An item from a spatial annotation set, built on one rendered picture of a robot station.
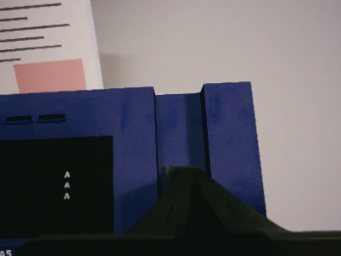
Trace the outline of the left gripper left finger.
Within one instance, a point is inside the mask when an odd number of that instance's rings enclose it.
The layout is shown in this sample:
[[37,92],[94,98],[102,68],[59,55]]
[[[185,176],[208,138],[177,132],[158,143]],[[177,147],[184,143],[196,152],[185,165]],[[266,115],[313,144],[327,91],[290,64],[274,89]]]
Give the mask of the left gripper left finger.
[[128,233],[48,233],[14,256],[191,256],[193,173],[183,169]]

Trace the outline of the white laminating pouch with printed sheet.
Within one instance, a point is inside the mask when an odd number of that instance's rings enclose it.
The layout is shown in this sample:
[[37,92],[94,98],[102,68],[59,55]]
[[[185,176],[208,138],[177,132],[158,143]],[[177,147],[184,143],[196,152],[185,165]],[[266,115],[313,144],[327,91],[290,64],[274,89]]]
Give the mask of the white laminating pouch with printed sheet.
[[0,0],[0,94],[103,89],[90,0]]

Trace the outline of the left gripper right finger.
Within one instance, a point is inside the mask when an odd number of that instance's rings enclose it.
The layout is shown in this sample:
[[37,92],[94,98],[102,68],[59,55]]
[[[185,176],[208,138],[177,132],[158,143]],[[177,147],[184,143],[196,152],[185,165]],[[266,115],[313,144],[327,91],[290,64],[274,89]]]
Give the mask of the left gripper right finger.
[[192,168],[193,211],[204,256],[341,256],[341,231],[290,231]]

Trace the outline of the blue laminator with black power cord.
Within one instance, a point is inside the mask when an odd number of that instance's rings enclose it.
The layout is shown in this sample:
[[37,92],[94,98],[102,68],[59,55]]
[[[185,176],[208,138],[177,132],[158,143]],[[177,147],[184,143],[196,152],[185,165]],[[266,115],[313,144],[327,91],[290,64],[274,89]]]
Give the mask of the blue laminator with black power cord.
[[48,233],[129,230],[200,168],[267,218],[251,81],[0,95],[0,256]]

